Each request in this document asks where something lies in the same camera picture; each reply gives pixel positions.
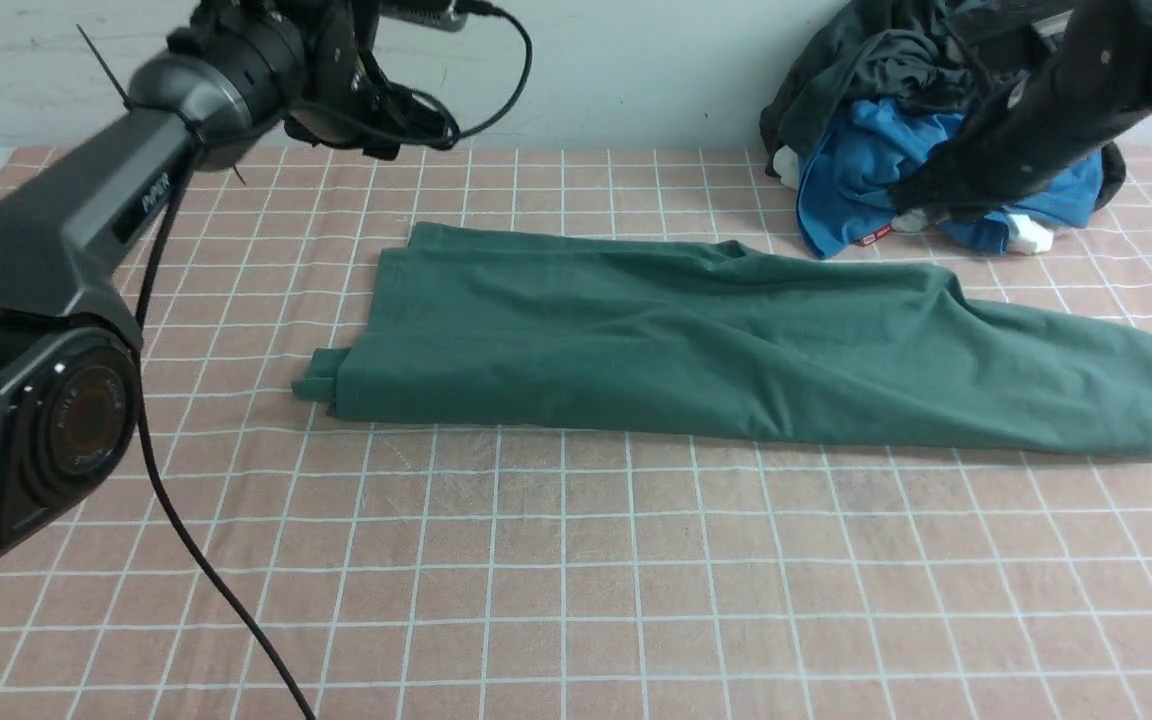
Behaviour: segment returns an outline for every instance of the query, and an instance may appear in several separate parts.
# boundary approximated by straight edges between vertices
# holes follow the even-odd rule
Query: pile of clothes
[[[1036,22],[1068,12],[1073,0],[1023,5],[1009,14],[992,0],[852,0],[813,37],[759,129],[767,173],[799,191],[799,228],[819,258],[893,229],[922,229],[896,218],[886,188],[927,161],[978,101],[1051,55],[1060,36]],[[1047,192],[941,228],[983,253],[1043,252],[1056,229],[1085,227],[1124,179],[1111,143]]]

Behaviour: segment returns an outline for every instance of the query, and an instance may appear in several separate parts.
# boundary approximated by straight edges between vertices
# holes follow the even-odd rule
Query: dark clothing
[[[420,223],[293,388],[347,420],[1152,454],[1147,333],[736,242]]]
[[[817,32],[776,99],[763,109],[759,134],[768,156],[788,146],[799,158],[810,158],[838,108],[851,100],[893,97],[911,115],[968,113],[991,92],[993,82],[1014,76],[1016,68],[973,68],[956,60],[950,53],[955,33],[946,18],[992,5],[992,0],[852,0]],[[1015,53],[1000,51],[1006,50],[1007,37],[993,37],[987,56],[1030,58],[1034,68],[1046,59],[1033,51],[1028,26],[1015,29],[1010,37]],[[973,51],[960,53],[979,59]],[[1102,167],[1097,209],[1108,204],[1126,181],[1123,154],[1112,143],[1102,151]]]

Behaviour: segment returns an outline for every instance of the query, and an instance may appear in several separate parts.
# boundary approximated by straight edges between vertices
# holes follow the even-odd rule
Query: blue shirt
[[[890,97],[839,109],[812,158],[801,165],[797,218],[803,238],[828,259],[895,219],[887,187],[927,161],[929,152],[963,124],[961,114],[907,115]],[[1046,192],[988,213],[977,223],[942,223],[955,242],[979,252],[1007,251],[1006,215],[1087,227],[1101,190],[1100,152],[1061,173]]]

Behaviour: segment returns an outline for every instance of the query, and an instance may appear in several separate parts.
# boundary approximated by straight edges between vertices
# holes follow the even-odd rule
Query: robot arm
[[[449,0],[202,0],[134,74],[122,118],[0,200],[0,556],[122,460],[143,338],[109,278],[195,172],[232,167],[280,122],[382,159],[414,135],[468,135],[380,74],[381,15],[465,23]]]
[[[1152,114],[1152,0],[1079,0],[1056,54],[991,96],[892,188],[899,213],[975,220],[1023,200]]]

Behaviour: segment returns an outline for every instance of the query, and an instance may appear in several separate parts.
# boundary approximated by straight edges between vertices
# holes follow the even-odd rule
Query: green sweatpants
[[[348,420],[1152,452],[1152,336],[927,264],[419,223],[297,397]]]

